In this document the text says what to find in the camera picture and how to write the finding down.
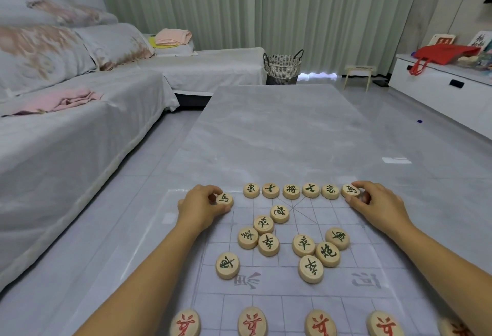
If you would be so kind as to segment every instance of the woven basket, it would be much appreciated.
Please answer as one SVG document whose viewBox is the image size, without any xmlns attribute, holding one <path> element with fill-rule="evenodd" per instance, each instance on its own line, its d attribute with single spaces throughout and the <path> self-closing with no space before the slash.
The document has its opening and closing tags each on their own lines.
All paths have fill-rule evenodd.
<svg viewBox="0 0 492 336">
<path fill-rule="evenodd" d="M 297 84 L 297 77 L 301 71 L 301 62 L 304 49 L 295 56 L 263 54 L 263 64 L 267 71 L 267 84 Z"/>
</svg>

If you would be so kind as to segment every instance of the light green curtain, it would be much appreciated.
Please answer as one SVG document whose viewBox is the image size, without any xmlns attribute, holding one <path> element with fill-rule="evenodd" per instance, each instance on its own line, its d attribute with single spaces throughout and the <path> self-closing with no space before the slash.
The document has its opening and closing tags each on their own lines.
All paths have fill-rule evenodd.
<svg viewBox="0 0 492 336">
<path fill-rule="evenodd" d="M 303 72 L 371 65 L 386 74 L 413 0 L 105 0 L 143 32 L 187 28 L 197 49 L 304 48 Z"/>
</svg>

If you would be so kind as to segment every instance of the pink towel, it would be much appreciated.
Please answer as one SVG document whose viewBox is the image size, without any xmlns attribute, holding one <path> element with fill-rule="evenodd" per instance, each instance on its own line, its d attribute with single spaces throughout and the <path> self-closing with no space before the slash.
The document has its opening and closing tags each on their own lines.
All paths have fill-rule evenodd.
<svg viewBox="0 0 492 336">
<path fill-rule="evenodd" d="M 178 28 L 165 28 L 156 35 L 156 45 L 188 44 L 191 31 Z"/>
<path fill-rule="evenodd" d="M 24 107 L 11 115 L 43 114 L 58 110 L 73 108 L 87 104 L 92 100 L 101 100 L 102 94 L 97 94 L 87 88 L 78 90 L 60 90 L 38 96 L 27 102 Z"/>
</svg>

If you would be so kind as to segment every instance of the hand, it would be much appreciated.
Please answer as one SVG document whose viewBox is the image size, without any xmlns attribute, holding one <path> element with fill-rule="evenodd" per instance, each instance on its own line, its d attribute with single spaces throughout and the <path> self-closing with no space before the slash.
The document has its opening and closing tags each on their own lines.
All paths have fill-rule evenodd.
<svg viewBox="0 0 492 336">
<path fill-rule="evenodd" d="M 213 205 L 216 195 L 222 190 L 217 186 L 196 185 L 188 191 L 184 199 L 178 201 L 178 221 L 176 225 L 183 225 L 186 229 L 193 229 L 197 234 L 209 227 L 213 219 L 231 210 L 225 204 Z"/>
<path fill-rule="evenodd" d="M 402 198 L 395 195 L 392 190 L 367 180 L 359 180 L 352 185 L 364 188 L 365 191 L 360 199 L 348 196 L 345 200 L 391 239 L 394 240 L 398 233 L 414 227 Z"/>
</svg>

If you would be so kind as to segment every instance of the tile floor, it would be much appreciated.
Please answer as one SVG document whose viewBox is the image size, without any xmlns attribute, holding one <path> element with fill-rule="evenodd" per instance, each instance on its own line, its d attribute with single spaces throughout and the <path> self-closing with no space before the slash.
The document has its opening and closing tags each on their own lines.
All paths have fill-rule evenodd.
<svg viewBox="0 0 492 336">
<path fill-rule="evenodd" d="M 340 91 L 342 86 L 341 81 L 303 83 L 331 83 Z M 375 132 L 389 137 L 406 158 L 423 164 L 429 174 L 423 187 L 439 185 L 452 190 L 467 209 L 492 226 L 489 140 L 396 91 L 372 84 L 365 93 L 365 79 L 350 79 L 342 94 L 373 123 Z M 77 298 L 77 291 L 87 288 L 98 270 L 111 262 L 121 237 L 139 228 L 135 222 L 146 212 L 146 198 L 172 184 L 172 179 L 166 178 L 166 168 L 200 113 L 165 114 L 57 242 L 0 294 L 0 324 L 8 334 L 50 334 L 53 324 L 71 316 L 64 314 L 61 304 Z M 377 233 L 368 239 L 384 240 Z"/>
</svg>

